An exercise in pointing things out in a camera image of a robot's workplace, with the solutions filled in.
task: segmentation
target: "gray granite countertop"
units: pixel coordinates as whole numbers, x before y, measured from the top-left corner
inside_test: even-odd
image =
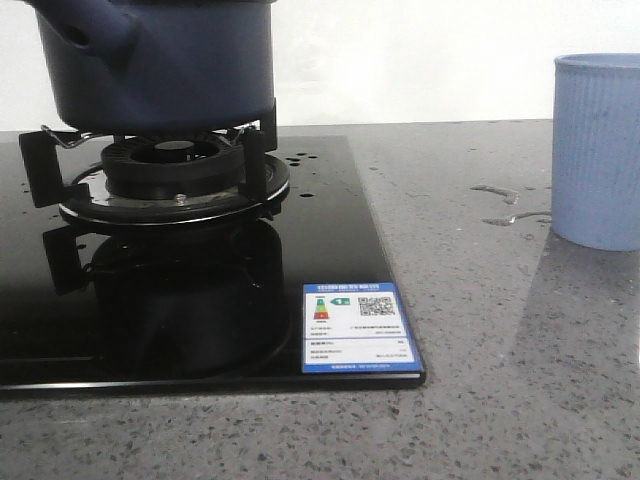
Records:
[[[1,480],[640,478],[638,254],[482,221],[550,209],[550,121],[280,134],[348,137],[428,384],[3,401]]]

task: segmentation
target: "black glass cooktop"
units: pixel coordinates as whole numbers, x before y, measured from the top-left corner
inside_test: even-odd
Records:
[[[61,154],[65,178],[105,145]],[[34,208],[17,137],[0,143],[0,394],[422,384],[346,140],[275,156],[291,181],[272,221],[108,236]]]

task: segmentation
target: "light blue cup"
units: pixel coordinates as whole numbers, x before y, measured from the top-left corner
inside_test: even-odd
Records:
[[[640,54],[556,59],[552,182],[558,235],[640,249]]]

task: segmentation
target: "white wall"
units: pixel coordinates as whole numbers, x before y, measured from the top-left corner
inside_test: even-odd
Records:
[[[279,122],[551,116],[553,58],[640,51],[638,0],[279,0]],[[0,0],[0,130],[59,126],[30,7]]]

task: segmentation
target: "blue pot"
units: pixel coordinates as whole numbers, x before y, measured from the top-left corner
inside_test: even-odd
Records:
[[[81,131],[210,131],[274,108],[275,0],[26,0],[58,113]]]

